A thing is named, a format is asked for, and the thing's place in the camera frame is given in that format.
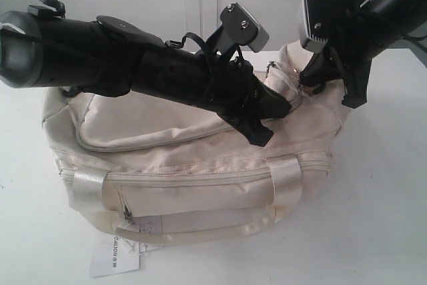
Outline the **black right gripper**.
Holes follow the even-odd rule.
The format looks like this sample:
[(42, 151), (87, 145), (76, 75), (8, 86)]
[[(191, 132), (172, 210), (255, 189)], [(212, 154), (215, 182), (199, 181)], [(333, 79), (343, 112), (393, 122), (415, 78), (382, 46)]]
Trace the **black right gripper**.
[(371, 63), (399, 40), (393, 22), (375, 0), (320, 0), (327, 42), (300, 72), (302, 85), (343, 79), (342, 105), (356, 109), (367, 102)]

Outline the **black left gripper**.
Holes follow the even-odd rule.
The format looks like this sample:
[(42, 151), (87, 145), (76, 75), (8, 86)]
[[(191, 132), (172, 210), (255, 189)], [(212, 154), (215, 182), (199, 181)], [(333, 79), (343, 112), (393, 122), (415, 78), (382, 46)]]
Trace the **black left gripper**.
[[(290, 112), (290, 102), (261, 83), (247, 64), (209, 64), (203, 54), (168, 47), (133, 48), (133, 90), (223, 115), (248, 111), (278, 119)], [(253, 146), (265, 147), (274, 135), (251, 116), (232, 117), (230, 125)]]

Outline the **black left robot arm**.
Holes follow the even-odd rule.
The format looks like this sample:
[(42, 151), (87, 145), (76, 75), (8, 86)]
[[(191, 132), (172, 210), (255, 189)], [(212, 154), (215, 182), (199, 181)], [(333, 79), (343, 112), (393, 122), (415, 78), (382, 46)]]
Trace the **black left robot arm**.
[(262, 83), (240, 45), (218, 30), (164, 41), (110, 16), (68, 19), (58, 0), (1, 15), (1, 81), (14, 88), (64, 87), (120, 97), (130, 91), (212, 111), (227, 121), (283, 118), (291, 109)]

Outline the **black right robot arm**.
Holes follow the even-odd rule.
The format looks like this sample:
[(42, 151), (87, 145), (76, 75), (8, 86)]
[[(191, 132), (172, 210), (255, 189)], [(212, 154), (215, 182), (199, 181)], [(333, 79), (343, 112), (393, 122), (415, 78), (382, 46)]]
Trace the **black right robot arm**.
[(302, 87), (322, 91), (341, 79), (342, 104), (356, 109), (367, 102), (372, 60), (426, 22), (426, 0), (302, 0), (300, 45), (312, 52), (298, 75)]

